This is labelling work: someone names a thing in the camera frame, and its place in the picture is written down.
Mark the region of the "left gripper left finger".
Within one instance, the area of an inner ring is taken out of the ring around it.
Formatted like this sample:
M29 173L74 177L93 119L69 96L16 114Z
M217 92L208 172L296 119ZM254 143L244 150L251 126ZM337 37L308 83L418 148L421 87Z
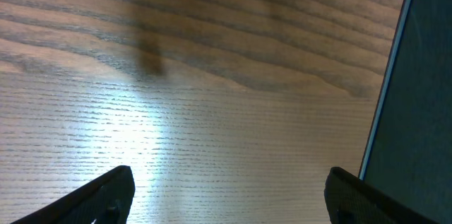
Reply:
M131 168L120 165L13 224L126 224L134 194Z

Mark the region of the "black gift box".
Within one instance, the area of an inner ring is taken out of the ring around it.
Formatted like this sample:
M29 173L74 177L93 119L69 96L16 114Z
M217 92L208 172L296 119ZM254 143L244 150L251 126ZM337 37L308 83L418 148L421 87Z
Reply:
M403 0L359 177L451 222L451 0Z

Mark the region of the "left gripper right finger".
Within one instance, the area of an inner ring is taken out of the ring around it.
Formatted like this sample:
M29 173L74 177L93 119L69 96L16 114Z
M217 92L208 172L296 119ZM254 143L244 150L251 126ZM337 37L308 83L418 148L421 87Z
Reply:
M332 167L324 199L332 224L435 224L341 167Z

